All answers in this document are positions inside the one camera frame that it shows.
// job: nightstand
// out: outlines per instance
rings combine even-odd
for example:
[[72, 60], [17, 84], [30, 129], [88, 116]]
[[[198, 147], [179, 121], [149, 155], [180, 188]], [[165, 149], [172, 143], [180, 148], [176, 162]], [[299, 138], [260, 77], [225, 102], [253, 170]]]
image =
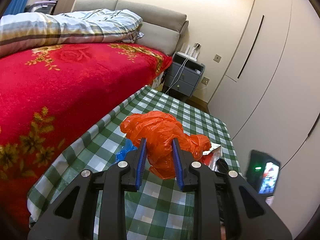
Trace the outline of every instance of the nightstand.
[[165, 93], [169, 86], [177, 81], [173, 87], [170, 88], [169, 95], [181, 101], [185, 101], [193, 95], [205, 69], [204, 64], [188, 59], [183, 70], [182, 68], [179, 70], [186, 58], [187, 57], [180, 55], [177, 52], [173, 54], [172, 64], [169, 67], [162, 89], [162, 92]]

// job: green checkered tablecloth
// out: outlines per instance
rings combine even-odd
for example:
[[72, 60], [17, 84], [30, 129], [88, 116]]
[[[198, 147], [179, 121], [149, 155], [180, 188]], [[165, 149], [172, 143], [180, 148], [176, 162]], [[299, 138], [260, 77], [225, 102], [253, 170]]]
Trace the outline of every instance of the green checkered tablecloth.
[[[81, 138], [64, 150], [30, 189], [28, 209], [30, 225], [83, 169], [93, 172], [108, 169], [124, 145], [120, 123], [133, 113], [159, 110], [170, 113], [187, 134], [204, 134], [221, 144], [229, 166], [239, 171], [239, 163], [225, 124], [220, 120], [149, 87], [143, 87], [122, 102]], [[125, 194], [128, 240], [190, 239], [193, 228], [194, 194], [179, 191], [175, 179], [161, 180], [148, 171], [148, 162], [140, 190]], [[98, 238], [101, 194], [95, 218], [94, 237]]]

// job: white cable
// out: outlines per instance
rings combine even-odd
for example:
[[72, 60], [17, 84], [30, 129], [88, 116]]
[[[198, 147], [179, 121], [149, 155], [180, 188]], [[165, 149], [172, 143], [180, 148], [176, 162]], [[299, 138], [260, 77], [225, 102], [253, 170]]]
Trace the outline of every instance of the white cable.
[[204, 88], [201, 88], [201, 89], [197, 88], [196, 90], [204, 90], [204, 89], [206, 89], [207, 87], [208, 87], [208, 82], [205, 81], [205, 87], [204, 87]]
[[187, 62], [187, 60], [188, 60], [188, 58], [185, 59], [185, 61], [182, 63], [182, 65], [181, 65], [180, 68], [178, 69], [178, 71], [177, 71], [176, 75], [174, 76], [171, 84], [169, 85], [169, 88], [168, 88], [168, 90], [166, 91], [166, 93], [169, 91], [170, 88], [172, 88], [172, 83], [174, 82], [174, 79], [175, 79], [176, 76], [178, 75], [180, 69], [185, 65], [185, 63]]
[[[170, 86], [169, 86], [169, 88], [168, 88], [168, 90], [166, 91], [165, 94], [167, 94], [168, 91], [175, 85], [175, 83], [178, 82], [178, 80], [179, 80], [179, 78], [180, 78], [180, 76], [181, 76], [181, 74], [182, 74], [182, 72], [183, 72], [183, 69], [184, 69], [187, 61], [191, 58], [193, 52], [195, 51], [195, 49], [196, 49], [197, 47], [198, 47], [198, 46], [192, 48], [192, 51], [191, 51], [190, 55], [186, 58], [186, 60], [185, 60], [185, 61], [182, 63], [182, 65], [180, 66], [178, 72], [177, 72], [176, 75], [174, 76], [174, 78], [173, 78], [173, 80], [172, 80], [172, 82], [171, 82], [171, 84], [170, 84]], [[179, 75], [179, 77], [177, 78], [176, 82], [174, 82], [174, 79], [175, 79], [176, 76], [178, 75], [178, 73], [179, 73], [179, 71], [180, 71], [181, 68], [182, 68], [182, 70], [181, 70], [181, 72], [180, 72], [180, 75]]]

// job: upholstered headboard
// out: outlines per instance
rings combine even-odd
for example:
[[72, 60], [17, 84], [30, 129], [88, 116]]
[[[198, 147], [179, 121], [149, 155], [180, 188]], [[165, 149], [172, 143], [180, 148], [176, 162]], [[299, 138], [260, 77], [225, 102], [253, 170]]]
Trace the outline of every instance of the upholstered headboard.
[[189, 25], [185, 14], [158, 6], [123, 0], [76, 0], [73, 11], [102, 8], [112, 11], [128, 9], [143, 19], [140, 31], [144, 33], [144, 36], [137, 39], [137, 44], [159, 50], [166, 55], [172, 55], [181, 49], [182, 39]]

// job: door handle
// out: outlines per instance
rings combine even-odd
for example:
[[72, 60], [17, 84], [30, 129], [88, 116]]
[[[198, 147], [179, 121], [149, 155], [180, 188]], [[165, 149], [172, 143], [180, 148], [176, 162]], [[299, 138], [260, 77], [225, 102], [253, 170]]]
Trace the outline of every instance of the door handle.
[[237, 78], [239, 78], [240, 75], [242, 74], [242, 71], [243, 71], [245, 65], [247, 64], [247, 61], [248, 61], [248, 59], [249, 59], [249, 57], [250, 57], [250, 55], [251, 55], [251, 52], [252, 52], [252, 50], [253, 50], [253, 47], [254, 47], [254, 45], [255, 45], [255, 43], [256, 43], [256, 41], [257, 41], [257, 38], [258, 38], [258, 35], [259, 35], [259, 32], [260, 32], [260, 29], [261, 29], [261, 26], [262, 26], [262, 23], [263, 23], [263, 19], [264, 19], [264, 15], [262, 15], [262, 19], [261, 19], [261, 22], [260, 22], [260, 26], [259, 26], [259, 29], [258, 29], [256, 38], [254, 39], [254, 42], [253, 42], [252, 47], [251, 47], [251, 49], [250, 49], [249, 55], [247, 56], [247, 59], [245, 60], [245, 62], [244, 62], [244, 64], [243, 64], [243, 67], [242, 67], [242, 69], [241, 69], [241, 71], [240, 71], [240, 73], [239, 73], [239, 75], [238, 75]]
[[318, 117], [317, 117], [317, 119], [316, 119], [315, 123], [313, 124], [313, 126], [312, 126], [312, 128], [311, 128], [310, 132], [308, 133], [308, 137], [311, 135], [311, 133], [312, 133], [312, 132], [313, 132], [313, 130], [315, 129], [315, 127], [316, 127], [317, 123], [319, 122], [319, 119], [320, 119], [320, 113], [319, 113], [319, 115], [318, 115]]

